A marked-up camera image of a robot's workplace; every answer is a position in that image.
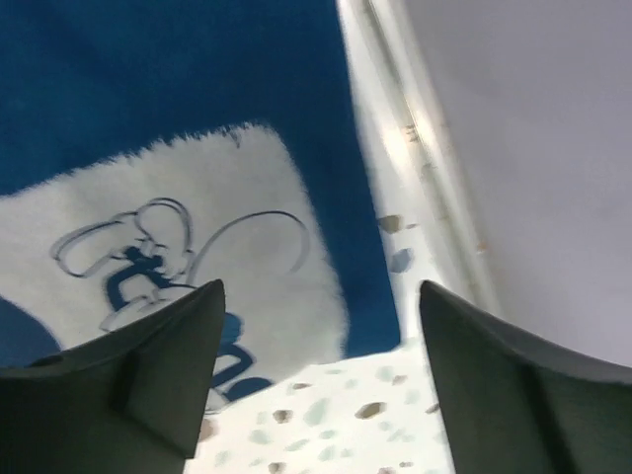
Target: blue fabric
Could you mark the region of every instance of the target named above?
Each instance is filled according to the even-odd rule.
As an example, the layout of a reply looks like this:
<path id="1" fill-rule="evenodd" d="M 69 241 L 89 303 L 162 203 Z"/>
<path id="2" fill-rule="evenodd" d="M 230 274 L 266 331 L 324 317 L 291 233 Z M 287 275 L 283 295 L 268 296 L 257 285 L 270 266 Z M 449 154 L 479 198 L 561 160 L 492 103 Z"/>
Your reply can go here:
<path id="1" fill-rule="evenodd" d="M 40 321 L 0 298 L 0 366 L 24 366 L 59 350 Z"/>
<path id="2" fill-rule="evenodd" d="M 334 0 L 0 0 L 0 195 L 157 138 L 269 124 L 339 274 L 347 356 L 387 351 L 400 333 L 348 82 Z M 16 333 L 51 351 L 0 308 L 0 363 Z"/>

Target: blue towel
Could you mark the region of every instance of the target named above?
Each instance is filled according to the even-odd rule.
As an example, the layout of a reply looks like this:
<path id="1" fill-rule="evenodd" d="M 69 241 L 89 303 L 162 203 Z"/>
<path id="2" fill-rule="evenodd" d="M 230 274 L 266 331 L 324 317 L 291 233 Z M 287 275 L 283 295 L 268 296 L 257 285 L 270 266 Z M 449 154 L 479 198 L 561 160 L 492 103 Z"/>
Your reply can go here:
<path id="1" fill-rule="evenodd" d="M 296 178 L 281 179 L 290 168 Z M 208 192 L 197 197 L 204 183 Z M 268 186 L 265 195 L 248 183 Z M 224 209 L 241 197 L 252 208 Z M 142 297 L 147 312 L 222 277 L 212 266 L 230 273 L 218 253 L 234 242 L 242 244 L 234 266 L 243 269 L 252 246 L 286 245 L 287 262 L 266 265 L 297 277 L 273 282 L 253 266 L 253 281 L 230 295 L 220 356 L 239 363 L 214 381 L 228 387 L 229 401 L 281 377 L 250 368 L 265 359 L 261 341 L 257 354 L 240 345 L 257 327 L 257 304 L 240 309 L 249 314 L 231 307 L 260 285 L 261 298 L 277 295 L 282 321 L 286 310 L 301 311 L 300 298 L 284 309 L 288 288 L 309 288 L 316 300 L 327 299 L 318 291 L 341 296 L 309 326 L 260 318 L 265 330 L 252 329 L 259 334 L 251 339 L 265 337 L 271 352 L 329 326 L 341 333 L 345 357 L 400 341 L 335 0 L 0 0 L 0 218 L 0 261 L 8 263 L 0 365 L 28 364 L 115 329 L 113 315 L 138 302 L 125 295 L 130 276 L 152 288 Z M 114 234 L 90 240 L 119 229 L 124 245 L 115 250 L 103 251 Z M 164 229 L 177 232 L 161 240 Z M 215 242 L 221 250 L 208 250 Z M 301 276 L 301 266 L 319 276 Z M 101 323 L 75 305 L 84 289 L 95 308 L 109 308 Z M 346 321 L 330 321 L 330 312 Z M 249 373 L 248 383 L 230 385 Z"/>

